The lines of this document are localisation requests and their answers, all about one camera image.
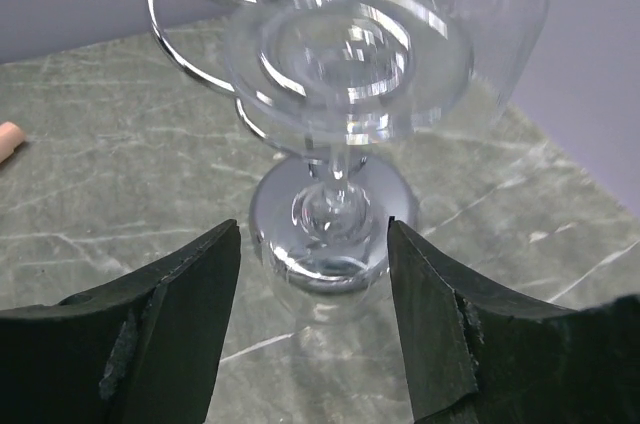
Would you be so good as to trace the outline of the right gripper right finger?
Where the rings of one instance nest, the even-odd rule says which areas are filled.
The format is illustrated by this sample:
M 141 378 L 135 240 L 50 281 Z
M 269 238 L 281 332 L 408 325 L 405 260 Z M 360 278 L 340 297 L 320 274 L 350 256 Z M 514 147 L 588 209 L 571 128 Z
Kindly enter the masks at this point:
M 387 233 L 418 423 L 635 423 L 639 298 L 582 310 L 503 286 L 404 222 Z

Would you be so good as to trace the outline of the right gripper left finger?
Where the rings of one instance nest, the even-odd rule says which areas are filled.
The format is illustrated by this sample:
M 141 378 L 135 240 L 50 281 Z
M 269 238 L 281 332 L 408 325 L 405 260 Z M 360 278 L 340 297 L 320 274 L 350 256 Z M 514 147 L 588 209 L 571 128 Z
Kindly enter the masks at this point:
M 202 423 L 241 261 L 229 219 L 54 305 L 1 314 L 5 423 Z

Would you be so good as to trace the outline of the clear wine glass back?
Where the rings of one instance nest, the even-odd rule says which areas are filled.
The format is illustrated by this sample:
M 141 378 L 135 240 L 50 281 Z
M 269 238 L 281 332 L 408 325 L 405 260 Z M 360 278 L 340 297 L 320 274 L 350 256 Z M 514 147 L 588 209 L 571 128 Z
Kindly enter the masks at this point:
M 504 113 L 544 27 L 549 0 L 434 0 L 468 33 L 474 68 L 468 90 L 443 119 L 484 131 Z

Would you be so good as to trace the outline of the clear wine glass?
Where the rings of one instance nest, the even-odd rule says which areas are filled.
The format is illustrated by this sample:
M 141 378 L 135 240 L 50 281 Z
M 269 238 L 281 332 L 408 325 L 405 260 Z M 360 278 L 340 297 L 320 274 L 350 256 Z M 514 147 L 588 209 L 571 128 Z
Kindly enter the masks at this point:
M 544 27 L 549 0 L 434 0 L 468 33 L 474 68 L 468 90 L 443 119 L 484 131 L 504 113 Z
M 437 123 L 466 90 L 465 31 L 427 0 L 262 0 L 240 7 L 225 64 L 241 111 L 300 145 L 259 182 L 249 227 L 265 277 L 297 319 L 341 323 L 383 296 L 391 219 L 409 184 L 376 150 Z

